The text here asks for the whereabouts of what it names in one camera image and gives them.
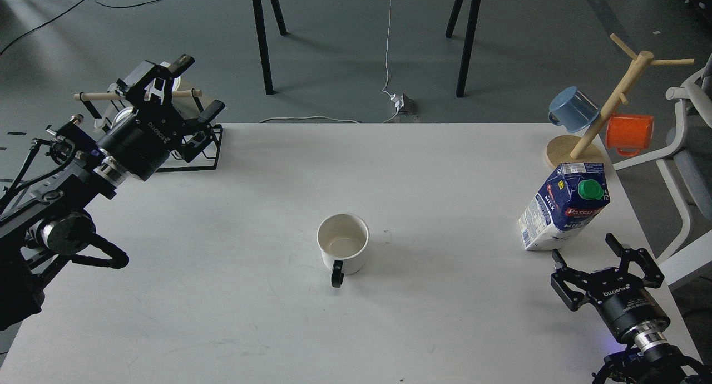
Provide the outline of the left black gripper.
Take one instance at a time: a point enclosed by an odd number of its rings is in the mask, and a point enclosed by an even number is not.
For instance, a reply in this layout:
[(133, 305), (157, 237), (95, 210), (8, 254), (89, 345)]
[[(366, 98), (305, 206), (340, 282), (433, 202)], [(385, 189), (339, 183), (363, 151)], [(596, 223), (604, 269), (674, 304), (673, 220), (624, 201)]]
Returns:
[(213, 122), (225, 104), (193, 100), (178, 110), (172, 104), (173, 81), (194, 62), (190, 55), (181, 55), (168, 66), (145, 60), (123, 80), (123, 97), (132, 105), (132, 113), (97, 145), (137, 179), (147, 181), (170, 151), (186, 163), (198, 156), (219, 160), (224, 128)]

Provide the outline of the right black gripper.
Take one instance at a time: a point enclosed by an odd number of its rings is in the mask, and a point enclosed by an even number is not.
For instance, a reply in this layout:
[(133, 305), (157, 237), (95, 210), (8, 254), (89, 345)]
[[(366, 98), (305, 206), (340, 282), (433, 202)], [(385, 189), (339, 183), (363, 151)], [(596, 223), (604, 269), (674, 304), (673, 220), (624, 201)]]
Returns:
[[(670, 318), (647, 290), (660, 288), (665, 280), (656, 260), (647, 249), (623, 247), (613, 233), (606, 234), (605, 242), (620, 259), (619, 268), (580, 272), (568, 267), (559, 250), (554, 249), (555, 271), (550, 275), (550, 285), (572, 312), (592, 303), (618, 343), (667, 343), (663, 331), (669, 327)], [(630, 262), (641, 268), (643, 278), (628, 272)]]

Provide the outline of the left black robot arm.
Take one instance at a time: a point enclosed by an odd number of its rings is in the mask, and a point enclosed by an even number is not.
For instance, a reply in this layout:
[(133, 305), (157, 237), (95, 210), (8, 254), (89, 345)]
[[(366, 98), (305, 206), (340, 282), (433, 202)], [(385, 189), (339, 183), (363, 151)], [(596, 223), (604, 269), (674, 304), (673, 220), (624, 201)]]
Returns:
[(112, 92), (76, 95), (97, 120), (92, 100), (129, 102), (99, 140), (74, 115), (51, 140), (33, 141), (2, 196), (2, 330), (41, 311), (46, 286), (67, 263), (128, 265), (128, 255), (97, 233), (86, 211), (94, 198), (112, 199), (128, 176), (147, 181), (173, 153), (190, 163), (207, 146), (221, 146), (212, 121), (224, 103), (204, 107), (199, 90), (174, 90), (193, 64), (190, 55), (168, 65), (145, 61)]

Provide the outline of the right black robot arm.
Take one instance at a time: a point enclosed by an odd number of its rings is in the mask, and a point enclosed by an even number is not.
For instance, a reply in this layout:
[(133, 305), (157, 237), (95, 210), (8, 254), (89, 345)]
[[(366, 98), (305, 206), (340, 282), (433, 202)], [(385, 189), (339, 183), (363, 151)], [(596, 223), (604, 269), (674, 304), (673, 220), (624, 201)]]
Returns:
[(585, 273), (569, 267), (552, 251), (550, 283), (567, 308), (593, 305), (623, 351), (605, 357), (592, 374), (595, 383), (709, 383), (710, 366), (686, 356), (667, 341), (669, 316), (649, 293), (664, 275), (647, 249), (625, 248), (608, 233), (606, 242), (620, 259), (618, 267)]

